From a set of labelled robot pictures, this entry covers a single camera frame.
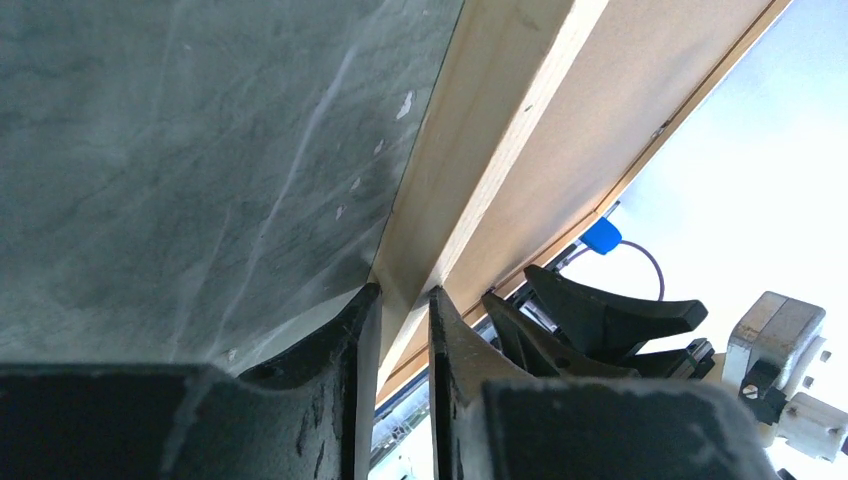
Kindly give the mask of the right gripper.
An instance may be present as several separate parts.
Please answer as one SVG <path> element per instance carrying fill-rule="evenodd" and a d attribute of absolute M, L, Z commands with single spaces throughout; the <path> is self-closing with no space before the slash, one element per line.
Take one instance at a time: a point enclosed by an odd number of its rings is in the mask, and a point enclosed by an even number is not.
<path fill-rule="evenodd" d="M 540 308 L 581 352 L 561 343 L 502 298 L 484 294 L 481 303 L 499 338 L 502 354 L 534 377 L 700 380 L 715 366 L 715 350 L 706 338 L 692 340 L 682 349 L 635 355 L 624 360 L 622 367 L 587 357 L 623 357 L 649 340 L 694 331 L 708 315 L 699 300 L 622 296 L 536 265 L 526 267 L 524 275 Z"/>

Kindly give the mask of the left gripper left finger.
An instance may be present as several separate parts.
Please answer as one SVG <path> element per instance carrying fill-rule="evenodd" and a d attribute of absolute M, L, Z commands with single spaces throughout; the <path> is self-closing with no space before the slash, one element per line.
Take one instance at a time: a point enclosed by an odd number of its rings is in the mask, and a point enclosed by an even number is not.
<path fill-rule="evenodd" d="M 364 479 L 381 290 L 230 375 L 210 364 L 1 367 L 5 479 Z"/>

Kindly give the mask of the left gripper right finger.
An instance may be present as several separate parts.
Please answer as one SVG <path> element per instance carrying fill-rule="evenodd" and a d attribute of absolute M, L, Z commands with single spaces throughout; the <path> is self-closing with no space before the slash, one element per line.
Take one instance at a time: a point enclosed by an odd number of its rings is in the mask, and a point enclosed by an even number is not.
<path fill-rule="evenodd" d="M 741 402 L 695 380 L 539 378 L 429 294 L 438 479 L 773 479 Z"/>

